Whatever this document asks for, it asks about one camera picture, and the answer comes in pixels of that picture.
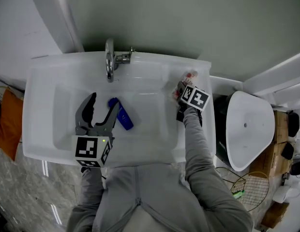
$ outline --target small bottle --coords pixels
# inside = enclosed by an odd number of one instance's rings
[[[111,98],[108,101],[108,106],[112,107],[112,105],[114,103],[116,103],[118,100],[118,98]],[[131,129],[134,125],[130,119],[130,117],[128,116],[128,114],[126,113],[125,109],[123,108],[121,102],[119,101],[120,107],[119,107],[119,112],[118,112],[118,120],[120,121],[121,125],[123,125],[123,127],[128,131],[129,129]]]

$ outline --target marble floor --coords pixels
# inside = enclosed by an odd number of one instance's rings
[[[174,166],[188,186],[184,180],[185,162]],[[108,170],[102,169],[102,174],[108,177]],[[270,207],[280,179],[270,179],[265,201],[251,212],[256,225]],[[15,162],[0,149],[0,210],[8,220],[7,230],[64,232],[71,209],[76,205],[80,180],[80,167],[27,158],[23,155],[22,144],[19,144]]]

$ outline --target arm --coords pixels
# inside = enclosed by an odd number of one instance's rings
[[[196,109],[184,112],[186,179],[205,209],[211,231],[251,232],[250,214],[238,202],[216,172]]]
[[[82,175],[81,192],[67,224],[67,232],[91,232],[104,192],[100,168],[86,168]]]

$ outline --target gray shirt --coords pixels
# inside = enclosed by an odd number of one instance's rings
[[[168,231],[252,231],[250,214],[213,166],[196,110],[188,108],[184,114],[186,179],[191,190],[170,164],[115,168],[106,180],[106,189],[101,170],[87,169],[68,232],[121,232],[138,206]]]
[[[123,232],[171,232],[163,224],[157,222],[147,211],[145,211],[140,205],[137,206],[128,221],[123,228]]]

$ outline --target chrome faucet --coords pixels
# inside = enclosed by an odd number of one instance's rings
[[[128,54],[116,55],[113,48],[113,39],[109,38],[105,45],[105,63],[107,81],[112,83],[114,80],[113,72],[118,68],[119,64],[129,64],[131,62],[133,48],[130,47]]]

